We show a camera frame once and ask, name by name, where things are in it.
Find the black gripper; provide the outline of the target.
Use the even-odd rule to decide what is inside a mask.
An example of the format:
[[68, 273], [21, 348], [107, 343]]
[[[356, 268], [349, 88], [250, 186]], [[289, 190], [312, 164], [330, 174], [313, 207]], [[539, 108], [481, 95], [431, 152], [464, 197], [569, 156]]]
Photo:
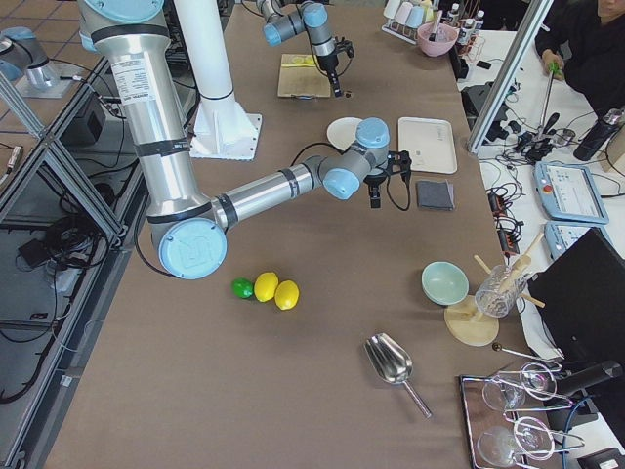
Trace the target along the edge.
[[368, 196], [371, 209], [379, 209], [381, 207], [380, 186], [385, 181], [385, 174], [368, 175], [365, 177], [364, 183], [368, 187]]
[[336, 68], [338, 66], [338, 58], [335, 53], [331, 53], [328, 55], [319, 55], [318, 56], [318, 64], [319, 68], [327, 73], [328, 82], [330, 85], [330, 90], [332, 95], [335, 98], [339, 98], [343, 96], [343, 91], [341, 88], [341, 84], [339, 81], [339, 75], [336, 72]]

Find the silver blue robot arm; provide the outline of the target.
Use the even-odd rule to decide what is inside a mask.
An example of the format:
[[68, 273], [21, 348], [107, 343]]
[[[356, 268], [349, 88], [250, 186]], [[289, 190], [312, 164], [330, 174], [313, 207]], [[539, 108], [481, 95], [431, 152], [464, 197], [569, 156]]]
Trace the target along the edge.
[[170, 37], [161, 2], [83, 1], [80, 35], [110, 63], [150, 195], [146, 216], [159, 261], [173, 277], [197, 279], [220, 267], [226, 233], [238, 222], [319, 187], [351, 197], [389, 161], [390, 135], [383, 120], [370, 117], [336, 157], [313, 156], [217, 196], [204, 194], [192, 159], [251, 158], [261, 116], [235, 98], [216, 3], [179, 1], [175, 9], [200, 99], [192, 136], [165, 58]]
[[338, 56], [343, 50], [350, 57], [354, 54], [350, 41], [339, 41], [334, 36], [325, 5], [318, 1], [270, 0], [255, 4], [265, 20], [263, 32], [269, 45], [277, 46], [306, 32], [319, 70], [328, 79], [333, 95], [341, 97]]

